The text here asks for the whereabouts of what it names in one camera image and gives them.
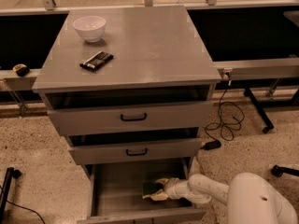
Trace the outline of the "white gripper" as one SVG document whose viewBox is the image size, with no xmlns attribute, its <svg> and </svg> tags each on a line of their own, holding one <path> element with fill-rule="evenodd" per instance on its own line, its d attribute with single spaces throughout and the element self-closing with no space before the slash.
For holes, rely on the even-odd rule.
<svg viewBox="0 0 299 224">
<path fill-rule="evenodd" d="M 166 201 L 168 197 L 172 200 L 186 198 L 190 192 L 187 179 L 159 178 L 155 184 L 164 186 L 164 191 L 158 191 L 149 196 L 155 202 Z"/>
</svg>

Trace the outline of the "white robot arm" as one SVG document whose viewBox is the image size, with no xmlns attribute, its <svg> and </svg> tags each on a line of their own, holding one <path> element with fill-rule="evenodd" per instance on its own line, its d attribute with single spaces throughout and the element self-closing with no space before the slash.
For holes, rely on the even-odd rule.
<svg viewBox="0 0 299 224">
<path fill-rule="evenodd" d="M 195 174 L 188 179 L 160 178 L 143 184 L 142 197 L 153 201 L 179 200 L 227 205 L 228 224 L 298 224 L 291 203 L 262 177 L 236 175 L 229 185 Z"/>
</svg>

